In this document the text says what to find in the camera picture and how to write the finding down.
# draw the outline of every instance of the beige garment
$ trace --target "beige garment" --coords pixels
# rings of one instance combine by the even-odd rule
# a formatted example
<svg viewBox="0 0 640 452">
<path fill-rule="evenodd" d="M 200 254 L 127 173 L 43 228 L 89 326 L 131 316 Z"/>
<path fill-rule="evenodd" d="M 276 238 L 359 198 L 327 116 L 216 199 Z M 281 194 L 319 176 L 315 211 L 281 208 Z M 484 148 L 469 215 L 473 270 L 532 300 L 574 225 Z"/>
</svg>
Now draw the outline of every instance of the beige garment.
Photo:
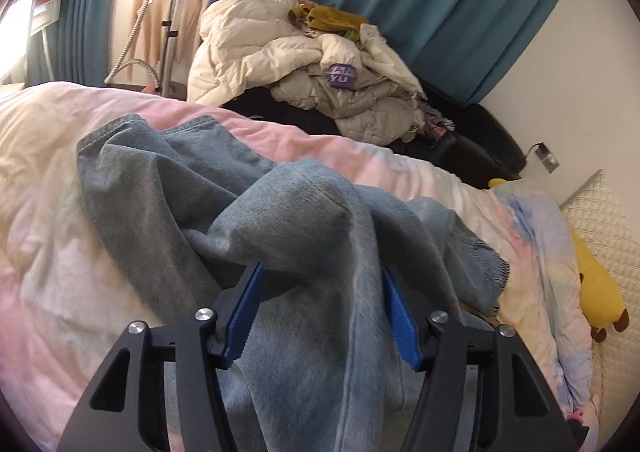
<svg viewBox="0 0 640 452">
<path fill-rule="evenodd" d="M 134 0 L 131 12 L 131 28 L 138 18 L 145 0 Z M 152 0 L 146 10 L 145 19 L 142 21 L 142 29 L 136 45 L 140 45 L 142 39 L 143 58 L 154 66 L 160 60 L 162 46 L 164 44 L 164 29 L 162 21 L 168 19 L 169 4 L 171 0 Z M 200 17 L 209 5 L 209 0 L 185 0 L 180 20 L 178 43 L 175 51 L 176 62 L 192 60 L 200 45 L 198 28 Z M 134 56 L 135 47 L 129 51 L 129 56 Z"/>
<path fill-rule="evenodd" d="M 368 68 L 360 69 L 348 90 L 332 88 L 320 65 L 309 64 L 278 80 L 271 96 L 300 109 L 316 108 L 335 120 L 343 137 L 357 142 L 409 142 L 424 125 L 415 94 Z"/>
</svg>

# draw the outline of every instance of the yellow garment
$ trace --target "yellow garment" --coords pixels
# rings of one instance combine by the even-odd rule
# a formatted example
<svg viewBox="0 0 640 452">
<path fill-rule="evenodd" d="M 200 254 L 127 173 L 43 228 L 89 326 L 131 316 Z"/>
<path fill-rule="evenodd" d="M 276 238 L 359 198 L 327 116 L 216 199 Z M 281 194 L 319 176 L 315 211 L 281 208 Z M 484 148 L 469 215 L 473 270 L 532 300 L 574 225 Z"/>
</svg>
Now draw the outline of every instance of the yellow garment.
<svg viewBox="0 0 640 452">
<path fill-rule="evenodd" d="M 578 269 L 583 275 L 580 291 L 582 312 L 591 326 L 601 329 L 622 317 L 625 301 L 613 277 L 596 260 L 574 229 L 570 230 Z"/>
<path fill-rule="evenodd" d="M 369 21 L 356 14 L 324 5 L 304 3 L 291 9 L 291 13 L 309 28 L 321 32 L 340 34 L 356 42 L 360 39 L 360 25 Z"/>
<path fill-rule="evenodd" d="M 132 28 L 144 2 L 145 0 L 133 0 L 131 11 Z M 142 29 L 136 45 L 140 45 L 142 39 L 142 58 L 152 66 L 158 63 L 162 54 L 162 48 L 164 46 L 164 28 L 162 28 L 162 21 L 169 18 L 170 3 L 171 0 L 152 0 L 146 10 L 145 18 L 142 21 Z M 176 62 L 193 60 L 193 56 L 200 45 L 200 17 L 208 6 L 209 0 L 184 0 L 182 17 L 178 28 L 178 42 L 175 50 L 174 60 Z M 136 45 L 129 51 L 130 57 L 133 57 Z M 129 79 L 131 79 L 131 70 L 129 70 Z"/>
</svg>

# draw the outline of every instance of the blue gripper pad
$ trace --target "blue gripper pad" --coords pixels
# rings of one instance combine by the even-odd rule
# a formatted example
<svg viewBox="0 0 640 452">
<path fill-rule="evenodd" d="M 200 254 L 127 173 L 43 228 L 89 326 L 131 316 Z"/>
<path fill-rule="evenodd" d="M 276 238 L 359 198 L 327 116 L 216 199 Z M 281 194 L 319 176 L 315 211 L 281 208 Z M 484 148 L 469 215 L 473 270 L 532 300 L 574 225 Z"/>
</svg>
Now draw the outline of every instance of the blue gripper pad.
<svg viewBox="0 0 640 452">
<path fill-rule="evenodd" d="M 409 363 L 414 371 L 417 371 L 422 363 L 422 353 L 420 353 L 418 346 L 418 328 L 411 312 L 402 300 L 402 293 L 398 289 L 398 285 L 386 267 L 382 267 L 382 285 L 386 317 L 391 324 L 400 356 L 402 360 Z"/>
<path fill-rule="evenodd" d="M 251 331 L 255 315 L 260 307 L 261 297 L 262 266 L 257 265 L 226 325 L 226 347 L 222 352 L 222 361 L 227 368 L 242 355 L 249 331 Z"/>
</svg>

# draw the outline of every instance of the pile of clothes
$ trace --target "pile of clothes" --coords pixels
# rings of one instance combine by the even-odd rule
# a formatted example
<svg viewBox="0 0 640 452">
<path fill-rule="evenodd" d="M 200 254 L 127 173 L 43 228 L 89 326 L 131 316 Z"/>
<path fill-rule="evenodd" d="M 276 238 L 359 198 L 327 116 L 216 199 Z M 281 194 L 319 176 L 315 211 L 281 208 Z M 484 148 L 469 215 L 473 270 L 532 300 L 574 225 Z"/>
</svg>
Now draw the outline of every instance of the pile of clothes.
<svg viewBox="0 0 640 452">
<path fill-rule="evenodd" d="M 220 0 L 203 14 L 200 35 L 189 102 L 223 106 L 265 86 L 276 101 L 315 109 L 341 135 L 375 145 L 453 129 L 364 17 L 306 0 Z"/>
</svg>

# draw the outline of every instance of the hanging clothes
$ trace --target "hanging clothes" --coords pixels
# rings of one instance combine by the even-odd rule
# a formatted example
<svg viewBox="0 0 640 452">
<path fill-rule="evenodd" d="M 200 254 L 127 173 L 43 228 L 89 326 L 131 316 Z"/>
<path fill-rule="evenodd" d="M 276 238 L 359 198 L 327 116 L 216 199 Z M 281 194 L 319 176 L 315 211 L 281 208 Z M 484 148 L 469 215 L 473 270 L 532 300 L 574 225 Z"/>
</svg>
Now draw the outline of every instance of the hanging clothes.
<svg viewBox="0 0 640 452">
<path fill-rule="evenodd" d="M 131 28 L 138 18 L 138 14 L 145 0 L 133 0 L 131 11 Z M 152 0 L 146 15 L 142 21 L 142 29 L 137 45 L 142 39 L 143 59 L 152 66 L 156 65 L 162 55 L 162 47 L 164 46 L 164 29 L 162 22 L 169 17 L 169 6 L 171 0 Z M 175 61 L 193 60 L 200 45 L 200 36 L 198 34 L 198 25 L 200 17 L 206 10 L 209 0 L 185 0 L 182 8 L 182 17 L 179 25 L 172 25 L 172 29 L 178 30 L 178 42 L 175 52 Z M 133 45 L 129 52 L 129 57 L 134 56 L 136 45 Z M 131 78 L 132 69 L 129 68 L 129 79 Z"/>
</svg>

